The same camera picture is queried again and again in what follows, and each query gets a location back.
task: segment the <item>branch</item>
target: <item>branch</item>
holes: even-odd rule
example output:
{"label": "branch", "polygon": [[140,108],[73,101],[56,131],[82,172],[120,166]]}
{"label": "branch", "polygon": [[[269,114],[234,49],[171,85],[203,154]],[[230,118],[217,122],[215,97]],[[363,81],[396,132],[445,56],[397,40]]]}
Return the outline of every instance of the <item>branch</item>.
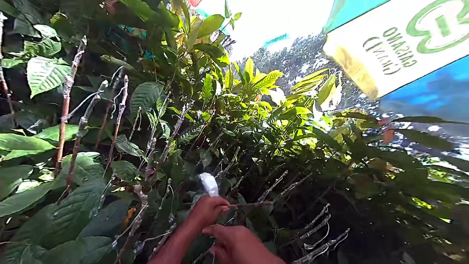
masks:
{"label": "branch", "polygon": [[327,242],[326,244],[322,245],[321,247],[319,247],[318,249],[312,251],[311,253],[309,253],[308,255],[298,259],[298,260],[295,260],[292,264],[301,264],[305,261],[312,261],[314,260],[317,256],[325,253],[330,246],[334,245],[334,244],[339,244],[341,243],[342,241],[344,241],[347,236],[348,236],[348,232],[350,231],[350,228],[347,229],[345,232],[343,232],[342,234],[340,234],[336,239],[334,240],[330,240],[329,242]]}
{"label": "branch", "polygon": [[135,117],[134,125],[132,127],[132,132],[130,132],[129,141],[132,139],[132,136],[134,135],[135,126],[137,125],[138,118],[140,117],[140,120],[142,118],[140,112],[142,112],[142,107],[141,106],[138,107],[137,116]]}
{"label": "branch", "polygon": [[[3,39],[3,21],[6,20],[7,17],[0,12],[0,49],[2,47],[2,39]],[[1,64],[3,60],[3,54],[0,50],[0,82],[2,85],[3,92],[7,95],[8,106],[10,107],[11,118],[13,119],[13,126],[16,128],[18,124],[16,123],[15,119],[15,109],[13,108],[13,103],[11,101],[11,92],[8,90],[7,82],[5,81],[5,76],[3,75],[3,65]]]}
{"label": "branch", "polygon": [[174,141],[174,138],[176,137],[176,134],[179,128],[181,127],[182,122],[184,121],[184,116],[186,115],[189,108],[190,108],[189,103],[185,104],[184,107],[182,107],[181,116],[179,117],[176,125],[174,126],[174,131],[173,131],[173,134],[171,135],[171,138],[168,140],[165,148],[163,149],[163,152],[161,153],[161,157],[158,160],[158,164],[156,164],[155,171],[159,171],[161,165],[163,164],[163,162],[165,162],[166,157],[168,156],[168,153],[169,153],[169,147],[171,146],[171,143]]}
{"label": "branch", "polygon": [[233,156],[233,158],[231,159],[231,161],[230,161],[230,163],[228,164],[228,166],[227,166],[224,170],[220,171],[220,172],[217,174],[217,176],[216,176],[215,178],[219,178],[220,180],[223,179],[223,177],[226,175],[226,173],[227,173],[228,170],[231,168],[231,166],[233,166],[233,163],[235,162],[235,159],[236,159],[236,157],[238,156],[238,152],[239,152],[240,149],[241,149],[241,148],[240,148],[239,146],[236,148],[236,152],[234,153],[234,156]]}
{"label": "branch", "polygon": [[60,123],[60,134],[59,134],[59,151],[57,153],[57,160],[54,170],[54,175],[58,175],[61,169],[62,155],[63,155],[63,145],[65,144],[65,127],[68,122],[68,108],[70,106],[70,91],[72,90],[72,85],[75,80],[76,71],[78,70],[78,65],[85,53],[85,48],[88,43],[86,36],[83,36],[80,41],[80,46],[76,52],[75,58],[72,62],[72,71],[70,75],[65,77],[65,83],[63,85],[63,104],[62,104],[62,117]]}
{"label": "branch", "polygon": [[[117,85],[121,82],[123,74],[124,74],[124,65],[119,67],[117,71],[113,74],[113,77],[111,78],[111,85],[112,85],[111,99],[114,98],[115,89]],[[101,141],[101,136],[103,134],[104,127],[106,126],[107,116],[109,115],[109,110],[111,109],[111,106],[113,106],[113,103],[109,102],[106,107],[106,113],[104,114],[103,123],[101,125],[101,129],[98,132],[98,137],[96,138],[96,144],[94,145],[94,148],[98,148],[99,146],[99,142]]]}
{"label": "branch", "polygon": [[124,109],[125,109],[125,101],[127,100],[127,88],[128,87],[129,87],[129,78],[127,77],[127,75],[125,75],[124,86],[122,87],[122,91],[123,91],[122,100],[121,100],[121,103],[119,104],[119,114],[117,115],[116,128],[114,130],[114,138],[111,144],[111,149],[109,150],[109,155],[107,157],[107,164],[106,164],[106,168],[104,169],[104,172],[106,172],[107,168],[109,167],[109,164],[111,164],[111,161],[113,160],[113,151],[116,145],[117,133],[119,132],[119,126],[121,125],[122,114],[124,113]]}
{"label": "branch", "polygon": [[[104,80],[101,85],[99,86],[98,92],[102,93],[104,92],[104,89],[107,87],[108,82]],[[101,99],[100,93],[97,93],[93,99],[91,100],[90,104],[86,108],[85,114],[80,118],[80,122],[78,123],[78,132],[76,133],[75,136],[75,144],[73,145],[73,154],[72,154],[72,160],[70,161],[70,167],[68,169],[68,174],[65,177],[65,182],[66,182],[66,188],[65,191],[62,193],[62,195],[59,197],[57,200],[57,203],[60,203],[60,200],[64,198],[67,194],[67,192],[70,190],[70,185],[72,184],[73,181],[73,174],[75,172],[75,166],[76,166],[76,157],[78,155],[78,150],[80,148],[81,140],[82,137],[86,134],[87,128],[88,128],[88,120],[90,119],[91,113],[93,112],[93,108],[96,105],[96,103]]]}
{"label": "branch", "polygon": [[275,186],[276,186],[281,180],[283,180],[283,177],[285,177],[285,175],[287,175],[287,174],[288,174],[288,170],[286,170],[286,171],[280,176],[280,178],[278,178],[278,179],[275,181],[275,183],[274,183],[268,190],[266,190],[266,191],[261,195],[261,197],[259,197],[259,199],[257,200],[257,202],[262,202],[262,201],[264,201],[265,198],[267,197],[267,195],[269,194],[269,192],[272,191],[272,190],[275,188]]}
{"label": "branch", "polygon": [[132,228],[130,229],[129,236],[127,237],[127,240],[125,241],[124,246],[119,251],[119,254],[117,255],[117,259],[114,262],[114,264],[120,263],[122,256],[124,255],[125,251],[129,247],[130,240],[135,235],[135,232],[137,231],[137,229],[140,227],[140,224],[142,223],[143,215],[148,207],[148,197],[142,192],[142,186],[140,184],[134,186],[134,193],[136,193],[138,197],[140,198],[140,203],[142,204],[142,208],[140,209],[140,213],[138,213],[137,217],[135,217],[134,221],[132,222],[131,224]]}

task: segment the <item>plant stem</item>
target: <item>plant stem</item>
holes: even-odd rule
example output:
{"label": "plant stem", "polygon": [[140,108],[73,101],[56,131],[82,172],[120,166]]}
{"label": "plant stem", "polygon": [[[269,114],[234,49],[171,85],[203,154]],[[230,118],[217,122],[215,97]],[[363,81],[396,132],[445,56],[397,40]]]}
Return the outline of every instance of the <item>plant stem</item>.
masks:
{"label": "plant stem", "polygon": [[[111,99],[114,98],[114,93],[117,85],[121,82],[122,76],[124,74],[124,66],[122,65],[117,69],[117,71],[113,74],[113,78],[111,79]],[[99,146],[99,142],[101,141],[101,136],[103,134],[103,130],[106,126],[107,122],[107,116],[109,115],[109,111],[111,110],[111,106],[113,106],[113,103],[108,103],[106,107],[106,113],[104,114],[103,117],[103,123],[101,125],[101,129],[98,132],[98,137],[96,138],[96,144],[94,145],[94,148],[97,149]]]}
{"label": "plant stem", "polygon": [[119,104],[119,114],[117,115],[116,119],[116,128],[114,131],[114,138],[113,142],[111,144],[111,149],[109,150],[109,155],[107,157],[107,164],[104,169],[104,172],[106,172],[107,168],[109,167],[109,164],[111,164],[111,161],[113,160],[113,151],[114,147],[116,145],[116,140],[117,140],[117,133],[119,132],[119,126],[121,125],[121,120],[122,120],[122,114],[124,113],[125,109],[125,101],[127,100],[127,88],[129,87],[129,78],[127,75],[124,76],[124,86],[122,87],[122,100],[121,103]]}
{"label": "plant stem", "polygon": [[[104,80],[101,83],[98,91],[104,92],[104,89],[107,87],[107,84],[108,82]],[[68,169],[68,174],[65,177],[66,188],[65,188],[65,191],[57,200],[56,204],[60,203],[60,200],[67,195],[68,191],[70,191],[70,185],[72,184],[73,174],[75,172],[76,157],[78,156],[78,150],[80,148],[81,140],[82,140],[82,137],[87,132],[86,128],[88,127],[88,120],[90,119],[91,113],[93,112],[93,108],[100,99],[101,97],[99,93],[97,93],[91,100],[88,107],[86,108],[85,114],[80,118],[80,122],[78,123],[78,132],[76,133],[76,136],[75,136],[75,144],[73,145],[73,152],[72,152],[73,154],[72,154],[72,159],[70,161],[70,167]]]}
{"label": "plant stem", "polygon": [[137,121],[138,121],[138,118],[142,118],[141,117],[141,112],[142,112],[142,107],[139,106],[138,107],[138,111],[137,111],[137,117],[135,117],[135,121],[134,121],[134,125],[132,127],[132,132],[130,132],[130,136],[129,136],[129,141],[132,139],[132,136],[134,135],[134,132],[135,132],[135,126],[137,125]]}
{"label": "plant stem", "polygon": [[267,197],[267,195],[269,194],[270,191],[272,191],[275,186],[281,181],[283,180],[283,177],[285,177],[285,175],[288,174],[288,170],[286,170],[281,176],[280,178],[278,178],[277,180],[275,180],[275,183],[268,189],[266,190],[262,195],[261,197],[259,197],[259,199],[257,200],[257,202],[263,202],[265,200],[265,198]]}
{"label": "plant stem", "polygon": [[72,90],[73,82],[75,81],[76,71],[78,70],[78,65],[85,53],[85,48],[88,43],[86,36],[83,36],[80,41],[80,46],[76,52],[75,58],[72,62],[72,71],[70,75],[65,77],[65,83],[63,85],[63,104],[62,104],[62,117],[60,124],[60,134],[59,134],[59,151],[57,153],[56,166],[54,170],[54,175],[58,175],[61,169],[62,156],[63,156],[63,145],[65,144],[65,127],[67,125],[68,118],[68,108],[70,106],[70,91]]}
{"label": "plant stem", "polygon": [[[7,17],[3,15],[2,12],[0,12],[0,49],[2,47],[2,39],[3,39],[3,21],[6,20]],[[7,101],[8,101],[8,106],[10,107],[10,112],[11,112],[11,119],[13,120],[13,126],[16,128],[18,124],[16,123],[15,119],[15,109],[13,108],[13,103],[11,101],[11,92],[8,89],[7,82],[5,80],[5,76],[3,75],[3,66],[2,66],[2,60],[3,60],[3,54],[0,50],[0,82],[1,86],[3,89],[3,92],[7,96]]]}
{"label": "plant stem", "polygon": [[138,195],[138,197],[140,198],[140,203],[142,204],[142,208],[140,209],[140,213],[137,215],[135,220],[132,222],[132,224],[131,224],[132,228],[130,229],[129,236],[127,237],[127,240],[125,241],[124,246],[119,251],[119,254],[117,255],[117,258],[116,258],[116,261],[114,262],[114,264],[118,264],[118,263],[121,262],[121,258],[124,255],[127,248],[129,247],[130,240],[135,235],[135,232],[137,231],[137,229],[140,227],[140,224],[142,223],[143,215],[144,215],[144,213],[145,213],[145,211],[148,207],[148,197],[147,197],[147,195],[145,195],[142,192],[142,186],[141,185],[135,185],[134,186],[134,193],[136,193]]}

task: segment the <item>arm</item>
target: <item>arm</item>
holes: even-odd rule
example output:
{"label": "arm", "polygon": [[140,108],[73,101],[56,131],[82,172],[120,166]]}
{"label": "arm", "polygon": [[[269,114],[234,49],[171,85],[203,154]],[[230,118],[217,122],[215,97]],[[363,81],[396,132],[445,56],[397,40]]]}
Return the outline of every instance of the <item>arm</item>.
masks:
{"label": "arm", "polygon": [[180,264],[196,235],[213,224],[218,216],[228,209],[229,203],[223,198],[209,196],[200,198],[187,220],[157,252],[150,264]]}

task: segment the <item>green leaf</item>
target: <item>green leaf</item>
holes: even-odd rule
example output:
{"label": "green leaf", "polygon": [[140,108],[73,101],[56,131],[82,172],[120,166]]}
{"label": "green leaf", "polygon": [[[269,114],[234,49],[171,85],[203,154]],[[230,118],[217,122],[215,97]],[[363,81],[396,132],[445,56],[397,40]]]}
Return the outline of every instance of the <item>green leaf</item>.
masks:
{"label": "green leaf", "polygon": [[28,61],[21,59],[3,59],[1,60],[1,65],[3,68],[11,69]]}
{"label": "green leaf", "polygon": [[427,148],[436,148],[442,151],[451,151],[454,148],[453,143],[440,137],[432,136],[426,132],[411,129],[394,129],[394,131],[403,134],[409,140],[420,143]]}
{"label": "green leaf", "polygon": [[202,132],[203,128],[204,128],[204,124],[193,125],[193,126],[188,127],[179,136],[178,144],[180,145],[180,144],[188,143],[193,138],[198,136],[200,134],[200,132]]}
{"label": "green leaf", "polygon": [[[77,132],[78,132],[78,125],[66,124],[65,125],[65,140],[74,139]],[[59,141],[60,125],[58,124],[56,126],[46,128],[43,131],[41,131],[41,133],[34,135],[33,137],[44,139],[44,140]]]}
{"label": "green leaf", "polygon": [[68,241],[47,252],[41,261],[47,264],[80,264],[86,252],[86,244],[80,239]]}
{"label": "green leaf", "polygon": [[394,119],[392,122],[413,122],[413,123],[425,123],[425,124],[437,124],[437,123],[452,123],[452,124],[469,124],[463,122],[446,121],[435,116],[407,116],[403,118]]}
{"label": "green leaf", "polygon": [[202,160],[202,165],[205,167],[207,167],[208,165],[210,165],[210,163],[212,163],[212,152],[211,151],[206,151],[206,150],[203,150],[203,149],[200,149],[199,150],[199,155],[200,155],[200,159]]}
{"label": "green leaf", "polygon": [[127,5],[132,11],[134,11],[135,15],[140,17],[143,21],[147,21],[152,16],[158,15],[155,11],[153,11],[147,3],[140,1],[140,0],[121,0],[122,3]]}
{"label": "green leaf", "polygon": [[26,68],[28,84],[31,89],[31,98],[36,94],[52,90],[65,82],[72,68],[60,63],[56,59],[34,57],[28,62]]}
{"label": "green leaf", "polygon": [[0,168],[0,200],[7,197],[23,179],[31,175],[33,167],[31,165],[19,165],[13,167]]}
{"label": "green leaf", "polygon": [[5,2],[4,0],[0,0],[0,10],[2,12],[5,12],[6,14],[12,16],[12,17],[17,17],[20,14],[20,12],[18,12],[18,10],[16,10],[16,8],[11,6],[10,4]]}
{"label": "green leaf", "polygon": [[331,75],[322,86],[321,90],[318,93],[316,105],[320,106],[327,99],[333,87],[335,87],[335,75]]}
{"label": "green leaf", "polygon": [[204,99],[204,106],[207,105],[210,98],[212,98],[212,80],[211,75],[205,76],[204,87],[201,91],[202,98]]}
{"label": "green leaf", "polygon": [[113,249],[113,240],[108,237],[91,236],[78,238],[77,241],[79,240],[83,240],[86,245],[85,254],[82,256],[80,264],[98,263],[103,256]]}
{"label": "green leaf", "polygon": [[318,137],[319,140],[323,141],[327,146],[336,151],[342,151],[342,146],[331,136],[322,132],[316,127],[311,127],[311,131]]}
{"label": "green leaf", "polygon": [[139,107],[142,108],[142,112],[150,111],[160,95],[164,93],[163,89],[163,85],[157,82],[146,82],[137,86],[130,98],[131,115],[137,116]]}
{"label": "green leaf", "polygon": [[202,26],[202,19],[196,17],[191,25],[191,30],[189,36],[187,37],[187,50],[190,51],[194,47],[196,40],[198,39],[197,35],[199,34],[200,28]]}
{"label": "green leaf", "polygon": [[53,145],[42,139],[16,134],[0,134],[0,149],[10,151],[2,157],[3,160],[38,154],[53,148]]}
{"label": "green leaf", "polygon": [[240,19],[240,18],[241,18],[241,14],[242,14],[241,12],[236,13],[236,14],[233,16],[233,19],[234,19],[234,20]]}
{"label": "green leaf", "polygon": [[222,15],[212,15],[202,22],[202,26],[197,34],[197,38],[205,37],[212,34],[215,30],[221,27],[225,18]]}
{"label": "green leaf", "polygon": [[117,177],[126,182],[135,180],[135,177],[139,176],[137,168],[128,161],[113,161],[111,162],[111,168]]}
{"label": "green leaf", "polygon": [[133,156],[143,156],[144,152],[139,149],[137,145],[127,140],[127,137],[123,134],[117,136],[116,138],[116,146],[119,150],[123,152],[133,155]]}
{"label": "green leaf", "polygon": [[214,60],[223,56],[223,52],[218,47],[206,43],[197,43],[194,45],[194,49],[207,53]]}
{"label": "green leaf", "polygon": [[171,128],[169,127],[168,123],[165,120],[160,120],[159,124],[161,125],[161,129],[163,130],[160,138],[169,139],[169,137],[171,136]]}
{"label": "green leaf", "polygon": [[252,61],[251,57],[247,59],[244,70],[245,72],[249,74],[249,80],[253,80],[254,79],[254,62]]}
{"label": "green leaf", "polygon": [[[103,177],[104,169],[99,163],[95,163],[89,153],[79,152],[75,159],[75,171],[73,173],[73,182],[78,185],[83,184],[86,179],[98,179]],[[72,155],[67,155],[62,160],[62,170],[54,181],[54,188],[65,186],[65,177],[70,169]]]}
{"label": "green leaf", "polygon": [[101,209],[89,224],[80,232],[78,237],[106,236],[114,238],[119,233],[122,221],[127,215],[131,200],[120,199]]}
{"label": "green leaf", "polygon": [[230,11],[230,8],[228,7],[227,0],[225,0],[225,17],[230,18],[230,16],[231,16],[231,11]]}
{"label": "green leaf", "polygon": [[264,78],[262,78],[260,81],[256,82],[253,86],[252,89],[260,90],[262,88],[269,88],[272,85],[275,84],[278,78],[282,77],[283,73],[281,73],[279,70],[273,70],[267,74]]}
{"label": "green leaf", "polygon": [[53,217],[50,228],[42,239],[41,246],[54,248],[76,239],[81,230],[87,226],[90,217],[98,213],[105,187],[102,178],[87,180],[55,206],[51,212]]}
{"label": "green leaf", "polygon": [[41,199],[53,186],[52,182],[15,194],[0,202],[0,217],[11,215],[32,205]]}

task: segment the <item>finger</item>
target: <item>finger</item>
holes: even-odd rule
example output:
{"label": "finger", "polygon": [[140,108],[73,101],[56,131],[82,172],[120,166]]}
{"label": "finger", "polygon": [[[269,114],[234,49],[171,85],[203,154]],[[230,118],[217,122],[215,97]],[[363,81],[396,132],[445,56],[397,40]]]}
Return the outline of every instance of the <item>finger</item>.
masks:
{"label": "finger", "polygon": [[218,259],[218,262],[220,264],[225,264],[228,263],[228,253],[224,247],[222,247],[220,244],[215,244],[209,249],[210,253],[214,255]]}
{"label": "finger", "polygon": [[202,230],[202,233],[210,236],[214,236],[218,241],[222,244],[229,244],[230,243],[230,236],[228,232],[228,228],[226,226],[222,226],[220,224],[211,225]]}
{"label": "finger", "polygon": [[228,210],[230,210],[230,208],[229,208],[228,206],[226,206],[226,205],[220,205],[220,206],[218,206],[218,207],[215,207],[215,210],[214,210],[214,211],[215,211],[215,214],[216,214],[217,216],[219,216],[219,215],[221,215],[222,213],[224,213],[224,212],[226,212],[226,211],[228,211]]}
{"label": "finger", "polygon": [[220,205],[230,206],[230,203],[227,200],[219,196],[211,197],[210,203],[213,205],[214,208]]}

